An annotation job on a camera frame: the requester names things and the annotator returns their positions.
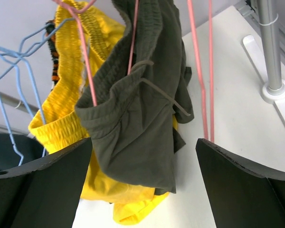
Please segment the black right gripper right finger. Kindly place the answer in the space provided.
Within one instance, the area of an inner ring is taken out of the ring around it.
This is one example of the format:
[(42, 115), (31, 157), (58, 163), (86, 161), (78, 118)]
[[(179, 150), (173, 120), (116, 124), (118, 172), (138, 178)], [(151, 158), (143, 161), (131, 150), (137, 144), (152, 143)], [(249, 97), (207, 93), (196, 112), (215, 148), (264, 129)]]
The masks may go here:
[(285, 172), (198, 139), (196, 153), (218, 228), (285, 228)]

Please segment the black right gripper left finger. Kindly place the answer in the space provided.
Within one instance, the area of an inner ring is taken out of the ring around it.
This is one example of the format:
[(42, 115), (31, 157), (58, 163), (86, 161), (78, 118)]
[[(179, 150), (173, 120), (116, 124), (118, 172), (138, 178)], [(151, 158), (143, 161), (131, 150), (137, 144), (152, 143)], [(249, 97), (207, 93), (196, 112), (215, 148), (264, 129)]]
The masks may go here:
[(92, 153), (90, 139), (0, 171), (0, 228), (70, 228)]

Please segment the dark navy shorts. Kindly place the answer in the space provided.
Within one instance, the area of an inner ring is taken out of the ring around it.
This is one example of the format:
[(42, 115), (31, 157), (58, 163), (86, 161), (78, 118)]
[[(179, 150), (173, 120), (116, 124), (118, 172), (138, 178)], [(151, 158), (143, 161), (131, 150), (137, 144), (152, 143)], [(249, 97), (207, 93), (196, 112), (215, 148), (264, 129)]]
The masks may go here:
[[(23, 154), (23, 164), (42, 157), (44, 147), (25, 135), (13, 135), (17, 150)], [(14, 152), (7, 133), (0, 133), (0, 171), (18, 166), (20, 157)]]

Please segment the olive green shorts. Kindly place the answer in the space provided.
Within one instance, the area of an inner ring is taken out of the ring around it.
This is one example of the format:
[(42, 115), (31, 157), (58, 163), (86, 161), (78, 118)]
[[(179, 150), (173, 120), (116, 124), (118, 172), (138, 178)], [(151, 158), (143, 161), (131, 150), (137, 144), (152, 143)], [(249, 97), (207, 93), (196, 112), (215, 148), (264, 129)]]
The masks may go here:
[(175, 193), (175, 153), (185, 145), (173, 121), (194, 119), (180, 14), (171, 0), (115, 0), (123, 37), (96, 72), (97, 105), (86, 89), (75, 106), (108, 177)]

